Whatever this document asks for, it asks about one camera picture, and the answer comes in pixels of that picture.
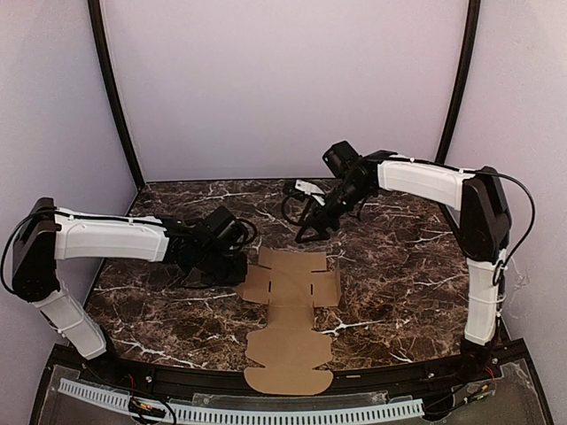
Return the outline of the brown cardboard box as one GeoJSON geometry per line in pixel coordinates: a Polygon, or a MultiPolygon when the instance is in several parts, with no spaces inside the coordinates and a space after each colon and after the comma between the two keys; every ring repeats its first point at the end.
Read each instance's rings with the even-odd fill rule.
{"type": "Polygon", "coordinates": [[[331,337],[314,330],[315,309],[341,299],[340,268],[328,267],[323,252],[292,252],[262,247],[236,293],[266,305],[267,325],[247,334],[245,355],[255,362],[244,377],[254,390],[269,395],[313,396],[330,387],[331,337]]]}

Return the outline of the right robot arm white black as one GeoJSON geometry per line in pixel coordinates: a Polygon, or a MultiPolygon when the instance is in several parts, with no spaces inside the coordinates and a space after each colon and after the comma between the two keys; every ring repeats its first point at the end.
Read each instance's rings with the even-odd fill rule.
{"type": "Polygon", "coordinates": [[[501,184],[506,175],[490,166],[456,168],[395,151],[362,156],[347,141],[333,144],[322,159],[339,181],[331,192],[301,179],[285,186],[287,198],[305,205],[298,219],[288,220],[299,229],[296,243],[330,239],[343,215],[382,191],[399,191],[444,206],[469,272],[468,316],[452,376],[461,384],[473,383],[493,355],[505,298],[505,270],[515,253],[509,247],[512,216],[501,184]]]}

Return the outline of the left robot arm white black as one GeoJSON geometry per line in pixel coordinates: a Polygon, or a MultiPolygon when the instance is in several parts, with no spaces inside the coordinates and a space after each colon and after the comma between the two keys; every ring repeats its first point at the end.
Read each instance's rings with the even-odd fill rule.
{"type": "Polygon", "coordinates": [[[245,280],[244,247],[256,227],[220,206],[204,218],[126,217],[90,214],[58,207],[50,197],[37,200],[13,229],[1,254],[12,264],[4,289],[33,305],[90,362],[106,386],[125,378],[113,345],[57,275],[70,259],[136,259],[197,270],[206,286],[235,287],[245,280]]]}

